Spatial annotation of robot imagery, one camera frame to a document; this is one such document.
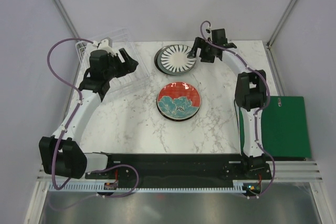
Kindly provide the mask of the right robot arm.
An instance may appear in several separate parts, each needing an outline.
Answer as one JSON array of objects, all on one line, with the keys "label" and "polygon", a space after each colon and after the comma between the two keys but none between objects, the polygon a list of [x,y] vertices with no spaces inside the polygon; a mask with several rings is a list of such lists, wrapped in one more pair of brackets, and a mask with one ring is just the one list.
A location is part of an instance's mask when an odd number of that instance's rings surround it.
[{"label": "right robot arm", "polygon": [[195,38],[188,58],[196,58],[200,51],[201,62],[213,63],[216,58],[225,63],[237,77],[234,104],[243,118],[244,144],[240,172],[248,179],[254,178],[266,168],[266,151],[262,145],[261,116],[269,105],[270,91],[264,70],[250,66],[238,52],[237,46],[228,42],[225,29],[201,29],[201,37]]}]

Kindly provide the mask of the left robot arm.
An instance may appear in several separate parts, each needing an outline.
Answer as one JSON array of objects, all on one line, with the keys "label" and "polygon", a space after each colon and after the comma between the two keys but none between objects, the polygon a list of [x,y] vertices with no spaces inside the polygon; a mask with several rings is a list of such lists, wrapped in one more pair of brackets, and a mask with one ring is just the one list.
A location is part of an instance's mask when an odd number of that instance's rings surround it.
[{"label": "left robot arm", "polygon": [[136,71],[139,63],[124,48],[113,53],[96,49],[90,53],[89,68],[76,88],[79,100],[59,128],[39,141],[39,152],[46,174],[81,178],[88,167],[88,157],[79,146],[82,134],[94,111],[110,90],[110,81]]}]

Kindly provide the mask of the red plate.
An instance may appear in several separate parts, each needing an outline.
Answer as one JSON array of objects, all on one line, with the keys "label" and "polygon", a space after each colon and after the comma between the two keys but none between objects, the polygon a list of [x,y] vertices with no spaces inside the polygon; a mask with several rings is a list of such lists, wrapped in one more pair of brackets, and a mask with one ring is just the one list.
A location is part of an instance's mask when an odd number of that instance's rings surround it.
[{"label": "red plate", "polygon": [[201,103],[199,91],[193,85],[182,81],[166,84],[156,98],[156,104],[161,111],[176,119],[193,115],[201,108]]}]

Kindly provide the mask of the black striped rim plate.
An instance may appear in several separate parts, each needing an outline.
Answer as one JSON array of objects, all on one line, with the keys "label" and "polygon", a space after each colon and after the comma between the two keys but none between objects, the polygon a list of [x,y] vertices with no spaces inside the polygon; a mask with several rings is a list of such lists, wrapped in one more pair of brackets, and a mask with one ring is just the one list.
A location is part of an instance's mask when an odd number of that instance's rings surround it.
[{"label": "black striped rim plate", "polygon": [[183,121],[187,121],[187,120],[193,118],[194,116],[196,116],[197,113],[199,112],[199,109],[200,109],[200,108],[199,108],[193,115],[190,115],[190,116],[188,116],[188,117],[186,117],[186,118],[183,118],[183,119],[176,119],[176,118],[169,117],[169,116],[165,115],[165,114],[161,111],[161,109],[159,108],[158,105],[156,105],[156,108],[157,108],[158,112],[159,112],[164,118],[166,118],[166,119],[168,119],[168,120],[170,120],[170,121],[174,121],[174,122],[183,122]]}]

